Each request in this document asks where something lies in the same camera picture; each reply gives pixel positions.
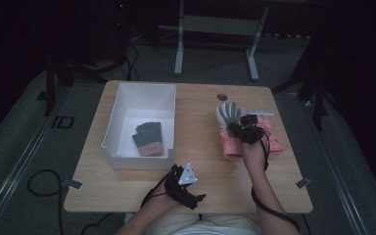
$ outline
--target black strap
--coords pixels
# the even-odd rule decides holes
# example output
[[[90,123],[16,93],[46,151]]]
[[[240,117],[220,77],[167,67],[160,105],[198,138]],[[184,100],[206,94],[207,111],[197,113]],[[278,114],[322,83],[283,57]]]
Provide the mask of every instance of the black strap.
[[[281,219],[284,219],[290,223],[292,223],[293,225],[295,225],[296,229],[298,229],[298,231],[300,231],[300,227],[299,227],[299,224],[294,220],[292,219],[291,217],[289,217],[288,215],[284,214],[284,213],[281,213],[279,211],[274,211],[270,208],[268,208],[267,206],[265,206],[259,199],[258,197],[256,196],[255,194],[255,189],[252,187],[252,198],[253,198],[253,201],[256,203],[256,205],[258,205],[261,209],[263,209],[264,211],[268,212],[268,213],[271,213]]]

